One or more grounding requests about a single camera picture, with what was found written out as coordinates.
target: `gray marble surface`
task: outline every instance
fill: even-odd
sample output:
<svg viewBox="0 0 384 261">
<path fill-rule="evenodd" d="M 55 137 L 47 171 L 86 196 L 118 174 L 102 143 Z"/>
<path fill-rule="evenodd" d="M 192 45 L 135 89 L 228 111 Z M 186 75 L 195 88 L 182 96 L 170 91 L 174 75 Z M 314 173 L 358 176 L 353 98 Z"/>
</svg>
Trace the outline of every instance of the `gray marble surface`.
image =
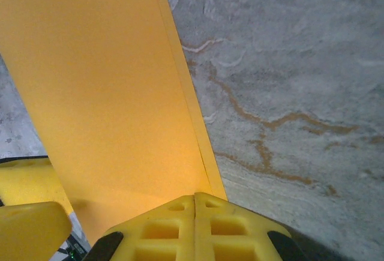
<svg viewBox="0 0 384 261">
<path fill-rule="evenodd" d="M 229 200 L 383 260 L 384 0 L 169 2 Z M 43 153 L 1 65 L 0 157 Z"/>
</svg>

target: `stone floor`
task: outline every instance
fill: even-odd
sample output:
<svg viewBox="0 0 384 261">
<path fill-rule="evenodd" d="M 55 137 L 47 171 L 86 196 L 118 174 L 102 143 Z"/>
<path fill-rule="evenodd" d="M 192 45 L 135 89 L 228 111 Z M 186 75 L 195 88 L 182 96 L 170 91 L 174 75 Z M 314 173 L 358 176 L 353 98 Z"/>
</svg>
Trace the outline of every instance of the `stone floor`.
<svg viewBox="0 0 384 261">
<path fill-rule="evenodd" d="M 229 200 L 382 260 L 384 0 L 169 2 Z M 41 154 L 1 65 L 0 157 Z"/>
</svg>

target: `rectangular hole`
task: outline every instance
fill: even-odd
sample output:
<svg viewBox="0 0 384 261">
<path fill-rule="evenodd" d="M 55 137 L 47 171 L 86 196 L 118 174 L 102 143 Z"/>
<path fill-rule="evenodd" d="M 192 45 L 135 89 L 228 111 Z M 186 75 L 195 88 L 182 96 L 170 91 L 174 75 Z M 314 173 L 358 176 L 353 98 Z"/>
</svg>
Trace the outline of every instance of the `rectangular hole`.
<svg viewBox="0 0 384 261">
<path fill-rule="evenodd" d="M 176 250 L 172 248 L 137 248 L 134 261 L 176 261 Z"/>
<path fill-rule="evenodd" d="M 257 261 L 252 246 L 215 244 L 214 252 L 215 261 Z"/>
<path fill-rule="evenodd" d="M 161 220 L 148 223 L 144 227 L 143 239 L 178 239 L 179 224 L 175 220 Z"/>
<path fill-rule="evenodd" d="M 241 220 L 235 217 L 213 218 L 211 220 L 212 235 L 246 235 L 247 230 Z"/>
</svg>

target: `yellow plastic part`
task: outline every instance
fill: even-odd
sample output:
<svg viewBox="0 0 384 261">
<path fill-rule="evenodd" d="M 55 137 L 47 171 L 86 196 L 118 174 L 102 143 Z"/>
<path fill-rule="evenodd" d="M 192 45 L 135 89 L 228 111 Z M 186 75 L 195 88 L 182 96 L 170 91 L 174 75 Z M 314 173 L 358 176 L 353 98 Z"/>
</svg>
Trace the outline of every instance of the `yellow plastic part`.
<svg viewBox="0 0 384 261">
<path fill-rule="evenodd" d="M 48 158 L 14 160 L 0 164 L 0 199 L 5 205 L 54 201 L 73 212 L 71 203 Z"/>
<path fill-rule="evenodd" d="M 185 194 L 226 198 L 167 0 L 0 0 L 0 51 L 93 243 Z"/>
<path fill-rule="evenodd" d="M 0 258 L 49 260 L 71 233 L 71 221 L 56 202 L 0 207 Z"/>
<path fill-rule="evenodd" d="M 281 261 L 267 233 L 281 225 L 223 199 L 180 197 L 104 235 L 124 238 L 111 261 Z"/>
</svg>

